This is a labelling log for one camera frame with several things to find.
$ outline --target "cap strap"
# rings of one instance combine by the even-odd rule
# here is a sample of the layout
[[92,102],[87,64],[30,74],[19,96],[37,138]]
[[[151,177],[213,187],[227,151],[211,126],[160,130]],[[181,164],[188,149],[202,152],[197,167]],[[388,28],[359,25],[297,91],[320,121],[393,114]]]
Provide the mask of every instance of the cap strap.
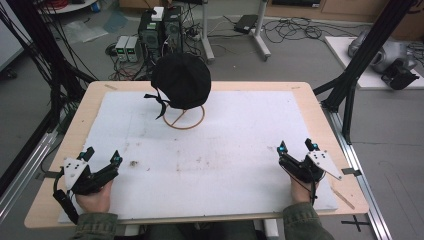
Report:
[[160,111],[160,114],[156,118],[156,119],[158,119],[158,118],[162,117],[165,114],[165,111],[166,111],[166,104],[165,103],[169,103],[169,101],[168,100],[163,100],[160,97],[159,91],[157,89],[156,89],[156,91],[158,92],[158,95],[157,96],[154,96],[154,95],[151,95],[151,94],[146,94],[146,95],[144,95],[144,98],[155,98],[156,101],[162,105],[162,109]]

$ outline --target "black cap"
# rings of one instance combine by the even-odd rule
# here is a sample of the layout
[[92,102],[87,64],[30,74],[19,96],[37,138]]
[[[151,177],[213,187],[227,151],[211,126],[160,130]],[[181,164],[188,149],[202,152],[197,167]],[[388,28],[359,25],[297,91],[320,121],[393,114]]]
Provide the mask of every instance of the black cap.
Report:
[[152,87],[160,89],[168,97],[146,94],[145,98],[156,98],[162,104],[161,117],[165,113],[165,102],[172,108],[191,109],[203,105],[211,91],[211,75],[206,64],[190,53],[173,53],[158,60],[152,74]]

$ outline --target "wooden table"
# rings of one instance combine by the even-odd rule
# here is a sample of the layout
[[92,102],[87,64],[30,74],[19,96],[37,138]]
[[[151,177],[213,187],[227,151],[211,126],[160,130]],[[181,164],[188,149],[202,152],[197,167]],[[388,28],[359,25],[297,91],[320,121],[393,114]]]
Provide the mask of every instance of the wooden table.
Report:
[[[63,142],[50,167],[50,171],[58,171],[63,164],[63,159],[69,156],[78,156],[83,150],[86,137],[97,116],[98,109],[106,92],[110,91],[153,91],[150,82],[94,82],[90,84],[84,99],[63,139]],[[297,101],[301,114],[304,118],[308,132],[314,142],[319,143],[321,149],[328,150],[338,169],[349,168],[345,156],[327,122],[324,113],[312,92],[311,87],[303,82],[213,82],[212,91],[291,91]],[[342,181],[328,178],[331,189],[339,208],[335,211],[319,211],[319,215],[353,215],[368,212],[368,204],[353,175],[345,175]],[[46,178],[33,202],[25,219],[28,228],[48,228],[72,226],[71,224],[58,223],[61,211],[60,205],[52,197],[53,179]],[[64,189],[63,178],[59,188]],[[257,218],[281,218],[282,213],[270,213],[261,216],[243,216],[238,219]],[[229,218],[207,217],[205,219],[193,219],[193,221],[219,221]],[[172,219],[158,220],[160,222],[172,222]],[[122,224],[142,224],[143,221],[121,221]]]

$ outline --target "human hand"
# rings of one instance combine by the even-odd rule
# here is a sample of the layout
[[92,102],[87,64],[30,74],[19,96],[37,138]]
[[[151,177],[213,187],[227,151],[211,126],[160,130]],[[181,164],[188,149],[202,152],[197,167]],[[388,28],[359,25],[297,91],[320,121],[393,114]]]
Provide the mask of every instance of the human hand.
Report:
[[98,193],[76,195],[77,203],[86,213],[107,213],[110,208],[112,181],[108,182]]
[[293,204],[311,202],[311,187],[312,183],[304,183],[294,176],[290,175],[291,181],[291,195]]

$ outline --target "person's arm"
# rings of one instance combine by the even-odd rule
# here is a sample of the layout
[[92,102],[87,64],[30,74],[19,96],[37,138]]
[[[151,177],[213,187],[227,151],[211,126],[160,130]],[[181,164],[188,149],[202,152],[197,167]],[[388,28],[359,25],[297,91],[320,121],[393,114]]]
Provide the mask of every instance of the person's arm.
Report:
[[108,213],[111,188],[112,181],[98,193],[87,196],[76,195],[77,202],[85,213],[79,216],[75,235],[70,239],[114,239],[118,216]]
[[321,221],[310,203],[310,193],[306,189],[310,189],[309,185],[304,184],[302,186],[295,179],[291,178],[293,205],[283,211],[284,235],[286,240],[334,239],[322,227]]

